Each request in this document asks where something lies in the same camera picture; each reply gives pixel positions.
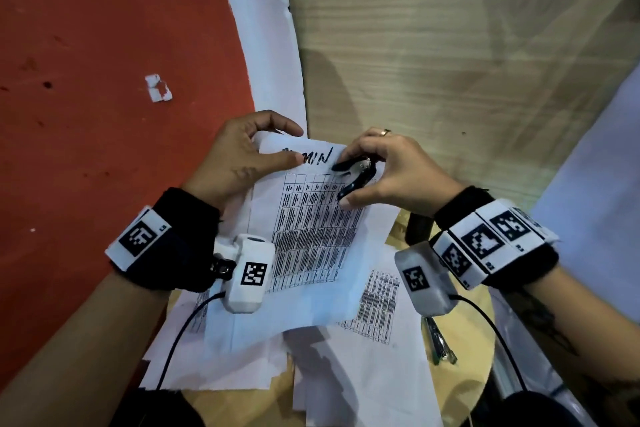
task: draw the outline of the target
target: table grid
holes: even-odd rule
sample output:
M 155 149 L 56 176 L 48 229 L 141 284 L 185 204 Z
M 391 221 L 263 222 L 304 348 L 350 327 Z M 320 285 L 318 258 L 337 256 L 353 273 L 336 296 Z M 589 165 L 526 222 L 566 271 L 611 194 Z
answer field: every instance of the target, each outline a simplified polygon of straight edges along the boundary
M 338 206 L 343 185 L 333 174 L 286 174 L 270 292 L 336 280 L 363 213 Z
M 389 344 L 399 286 L 399 278 L 372 270 L 356 318 L 338 325 L 373 341 Z

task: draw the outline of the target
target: black fabric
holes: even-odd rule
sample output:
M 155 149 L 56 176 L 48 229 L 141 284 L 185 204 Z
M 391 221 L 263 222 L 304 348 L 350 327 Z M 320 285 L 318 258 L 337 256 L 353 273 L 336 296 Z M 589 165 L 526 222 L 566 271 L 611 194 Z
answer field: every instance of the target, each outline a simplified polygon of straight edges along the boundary
M 484 189 L 469 186 L 445 204 L 433 218 L 441 230 L 448 230 L 465 216 L 494 201 L 492 195 Z
M 110 427 L 205 427 L 181 392 L 138 389 L 124 396 Z
M 220 212 L 213 206 L 175 187 L 158 199 L 154 211 L 171 225 L 125 271 L 127 279 L 147 289 L 186 289 L 204 292 L 215 280 L 213 247 Z
M 537 392 L 517 392 L 496 408 L 487 424 L 491 427 L 580 427 L 572 413 L 552 398 Z
M 470 186 L 435 214 L 435 222 L 442 230 L 448 230 L 465 216 L 493 201 L 495 199 L 484 189 Z M 433 246 L 441 234 L 438 233 L 429 243 Z M 558 258 L 556 250 L 545 243 L 491 274 L 483 283 L 504 292 L 514 291 L 544 277 L 557 265 Z

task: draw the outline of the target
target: red wall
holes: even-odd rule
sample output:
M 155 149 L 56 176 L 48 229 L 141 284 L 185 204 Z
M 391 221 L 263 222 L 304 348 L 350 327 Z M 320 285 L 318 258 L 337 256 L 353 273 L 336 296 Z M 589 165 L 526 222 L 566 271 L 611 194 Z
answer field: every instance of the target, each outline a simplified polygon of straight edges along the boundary
M 151 73 L 172 101 L 151 102 Z M 141 207 L 252 110 L 227 0 L 0 0 L 0 388 Z

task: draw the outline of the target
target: black wristband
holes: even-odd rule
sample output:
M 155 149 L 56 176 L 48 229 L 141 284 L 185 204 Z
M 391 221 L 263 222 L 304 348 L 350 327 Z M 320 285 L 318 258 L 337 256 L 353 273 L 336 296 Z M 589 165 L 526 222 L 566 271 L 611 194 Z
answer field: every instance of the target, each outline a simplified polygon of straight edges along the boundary
M 448 230 L 478 208 L 493 201 L 495 199 L 486 190 L 470 186 L 435 214 L 435 222 L 441 230 Z M 440 234 L 429 241 L 432 246 Z M 556 250 L 545 243 L 491 274 L 483 283 L 504 292 L 513 291 L 544 277 L 557 265 L 558 258 Z
M 116 271 L 141 287 L 171 291 L 204 292 L 215 280 L 213 247 L 220 212 L 188 192 L 171 187 L 154 205 L 171 228 L 145 253 L 122 271 Z

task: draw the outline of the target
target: fingernail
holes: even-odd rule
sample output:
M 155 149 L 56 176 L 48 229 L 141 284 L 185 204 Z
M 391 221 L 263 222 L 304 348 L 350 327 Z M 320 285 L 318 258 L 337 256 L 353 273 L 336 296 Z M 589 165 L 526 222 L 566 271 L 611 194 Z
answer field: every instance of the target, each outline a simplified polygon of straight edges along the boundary
M 343 197 L 340 201 L 338 201 L 338 206 L 340 206 L 340 208 L 350 211 L 353 209 L 353 206 L 351 206 L 351 204 L 348 202 L 346 197 Z

